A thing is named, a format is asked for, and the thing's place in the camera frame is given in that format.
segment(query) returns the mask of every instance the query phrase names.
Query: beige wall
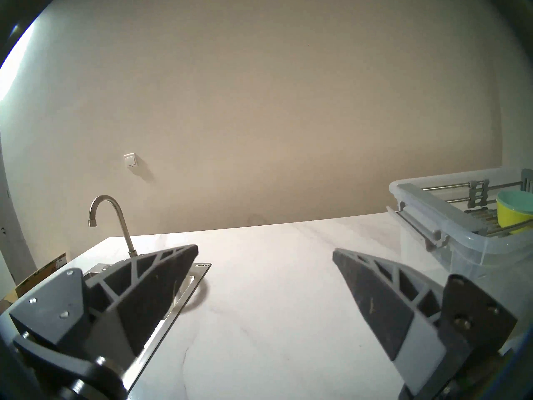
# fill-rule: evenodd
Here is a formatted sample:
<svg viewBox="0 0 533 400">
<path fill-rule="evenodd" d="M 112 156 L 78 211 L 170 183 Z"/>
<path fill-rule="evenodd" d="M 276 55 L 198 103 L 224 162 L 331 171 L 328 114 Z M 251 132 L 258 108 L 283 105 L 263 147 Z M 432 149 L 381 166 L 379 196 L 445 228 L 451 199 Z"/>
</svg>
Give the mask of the beige wall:
<svg viewBox="0 0 533 400">
<path fill-rule="evenodd" d="M 533 169 L 533 65 L 509 25 L 485 0 L 467 0 L 496 74 L 504 166 Z"/>
<path fill-rule="evenodd" d="M 381 212 L 393 180 L 500 166 L 471 1 L 54 1 L 0 102 L 37 266 L 120 234 L 105 203 L 87 227 L 99 194 L 143 235 Z"/>
</svg>

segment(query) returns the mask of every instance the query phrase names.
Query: faucet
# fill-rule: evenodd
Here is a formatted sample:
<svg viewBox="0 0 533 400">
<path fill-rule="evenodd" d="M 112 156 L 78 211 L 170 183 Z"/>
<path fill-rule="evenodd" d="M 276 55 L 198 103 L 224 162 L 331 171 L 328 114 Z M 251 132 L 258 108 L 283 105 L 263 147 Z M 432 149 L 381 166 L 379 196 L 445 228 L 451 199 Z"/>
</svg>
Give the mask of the faucet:
<svg viewBox="0 0 533 400">
<path fill-rule="evenodd" d="M 130 237 L 130 233 L 128 232 L 128 227 L 126 226 L 126 221 L 124 220 L 124 214 L 122 213 L 121 206 L 111 196 L 100 195 L 97 196 L 96 199 L 93 201 L 93 203 L 91 204 L 91 209 L 89 209 L 89 228 L 94 228 L 96 226 L 96 209 L 98 208 L 98 205 L 100 205 L 100 203 L 102 203 L 103 201 L 110 202 L 111 205 L 113 205 L 113 207 L 115 208 L 115 212 L 117 212 L 118 220 L 121 223 L 122 232 L 124 233 L 124 239 L 126 240 L 126 244 L 128 245 L 128 254 L 130 254 L 130 256 L 137 256 L 137 251 L 133 247 L 132 239 Z"/>
</svg>

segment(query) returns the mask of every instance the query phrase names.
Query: sink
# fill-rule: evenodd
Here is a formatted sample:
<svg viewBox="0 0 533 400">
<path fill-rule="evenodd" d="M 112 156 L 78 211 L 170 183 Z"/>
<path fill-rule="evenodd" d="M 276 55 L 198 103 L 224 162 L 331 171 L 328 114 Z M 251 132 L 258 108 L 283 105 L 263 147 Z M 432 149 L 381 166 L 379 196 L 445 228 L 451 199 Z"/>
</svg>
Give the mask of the sink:
<svg viewBox="0 0 533 400">
<path fill-rule="evenodd" d="M 105 271 L 110 266 L 111 265 L 109 264 L 96 264 L 94 267 L 92 267 L 89 271 L 85 273 L 83 279 L 87 281 L 89 278 L 92 278 L 95 275 L 98 275 L 100 272 Z"/>
<path fill-rule="evenodd" d="M 102 271 L 105 271 L 110 266 L 111 265 L 109 264 L 96 264 L 84 274 L 83 278 L 85 280 L 92 278 Z M 187 301 L 189 301 L 193 292 L 196 290 L 198 284 L 202 278 L 204 278 L 210 267 L 211 264 L 209 263 L 193 263 L 181 285 L 178 286 L 177 283 L 174 284 L 174 299 L 171 306 L 168 308 L 165 316 L 161 319 L 159 324 L 154 329 L 151 337 L 144 345 L 144 350 L 122 375 L 124 387 L 128 392 L 141 374 L 142 370 L 144 370 L 144 367 L 156 351 L 165 334 L 179 316 L 182 308 L 185 306 Z"/>
</svg>

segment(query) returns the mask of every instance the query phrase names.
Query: bowl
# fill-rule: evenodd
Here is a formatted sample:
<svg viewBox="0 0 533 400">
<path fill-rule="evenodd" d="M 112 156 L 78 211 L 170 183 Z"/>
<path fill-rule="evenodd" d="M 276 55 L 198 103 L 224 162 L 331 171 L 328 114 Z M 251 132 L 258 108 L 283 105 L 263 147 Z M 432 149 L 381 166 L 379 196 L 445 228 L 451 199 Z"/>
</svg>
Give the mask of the bowl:
<svg viewBox="0 0 533 400">
<path fill-rule="evenodd" d="M 533 194 L 523 190 L 502 190 L 496 196 L 498 223 L 502 228 L 533 219 Z M 512 231 L 512 234 L 531 229 L 527 226 Z"/>
</svg>

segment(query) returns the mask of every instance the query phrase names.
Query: white marble countertop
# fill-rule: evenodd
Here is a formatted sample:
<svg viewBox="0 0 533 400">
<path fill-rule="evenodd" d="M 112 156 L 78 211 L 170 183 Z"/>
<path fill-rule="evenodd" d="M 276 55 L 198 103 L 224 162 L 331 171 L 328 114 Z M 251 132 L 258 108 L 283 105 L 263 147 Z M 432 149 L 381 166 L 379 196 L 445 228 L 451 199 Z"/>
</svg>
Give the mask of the white marble countertop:
<svg viewBox="0 0 533 400">
<path fill-rule="evenodd" d="M 331 257 L 346 248 L 401 261 L 443 284 L 430 261 L 402 261 L 386 213 L 132 238 L 138 253 L 197 244 L 212 267 L 130 398 L 396 399 L 403 381 Z M 64 267 L 128 257 L 108 238 Z"/>
</svg>

